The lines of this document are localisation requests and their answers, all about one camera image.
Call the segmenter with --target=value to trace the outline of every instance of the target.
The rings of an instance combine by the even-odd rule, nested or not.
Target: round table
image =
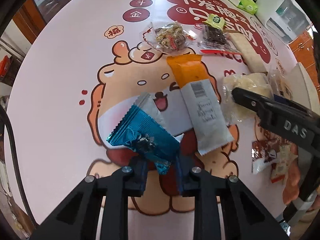
[[[287,72],[297,63],[288,46],[228,0],[72,0],[48,23],[23,61],[7,111],[37,223],[87,174],[108,176],[128,163],[131,151],[112,148],[105,139],[144,91],[154,97],[169,132],[185,133],[185,153],[195,154],[191,121],[167,56],[141,43],[140,32],[150,22],[177,20],[198,34],[198,24],[210,13],[224,17],[227,29],[246,35],[267,70]],[[197,52],[192,44],[185,53]],[[219,99],[224,76],[249,73],[237,56],[203,56],[202,62]],[[204,157],[196,155],[198,160],[213,175],[238,175],[276,217],[284,209],[284,186],[271,184],[268,169],[251,173],[252,141],[263,139],[263,131],[255,120],[229,129],[235,141]],[[7,136],[4,146],[12,194],[25,210]],[[169,239],[192,238],[193,199],[177,196],[173,175],[150,171],[144,196],[129,200],[129,208],[138,210],[129,210],[130,239],[162,239],[164,227]]]

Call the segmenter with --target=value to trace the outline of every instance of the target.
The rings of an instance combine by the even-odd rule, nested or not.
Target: wooden door frame
[[[26,0],[12,20],[31,44],[46,26],[34,0]]]

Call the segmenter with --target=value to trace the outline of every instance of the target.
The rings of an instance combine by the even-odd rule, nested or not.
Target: black wire
[[[21,174],[20,174],[19,163],[18,163],[18,158],[17,158],[17,149],[16,149],[16,144],[15,144],[15,141],[14,141],[14,135],[13,135],[11,122],[9,120],[9,117],[8,117],[6,111],[2,108],[2,106],[0,106],[0,118],[1,118],[1,120],[4,123],[4,125],[7,128],[9,142],[10,142],[10,148],[11,148],[11,156],[12,156],[14,173],[16,175],[16,180],[17,180],[17,184],[18,184],[18,188],[19,188],[19,192],[20,192],[20,195],[21,195],[21,199],[22,199],[23,205],[24,205],[24,207],[26,209],[27,215],[31,219],[31,222],[33,223],[35,228],[37,228],[39,225],[37,224],[32,212],[31,212],[31,209],[30,209],[27,197],[26,197],[26,193],[25,193],[24,188],[23,188],[22,180],[21,180]]]

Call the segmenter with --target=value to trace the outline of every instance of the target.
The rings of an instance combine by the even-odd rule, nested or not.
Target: metal bolt
[[[229,180],[230,180],[232,183],[236,183],[236,182],[238,182],[239,179],[238,179],[237,176],[232,175],[232,176],[229,177]]]
[[[130,171],[132,171],[132,168],[130,166],[124,166],[124,167],[122,167],[121,170],[124,173],[129,173]]]
[[[87,183],[93,182],[94,181],[94,176],[92,176],[92,175],[86,176],[84,178],[84,181],[87,182]]]
[[[199,167],[193,167],[191,170],[193,173],[200,173],[201,172],[201,168],[199,168]]]

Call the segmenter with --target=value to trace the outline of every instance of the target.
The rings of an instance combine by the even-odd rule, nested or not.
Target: cartoon tongue
[[[156,103],[156,106],[158,107],[159,111],[164,111],[167,109],[168,104],[167,104],[167,100],[165,97],[157,98],[157,99],[153,99],[153,100]]]

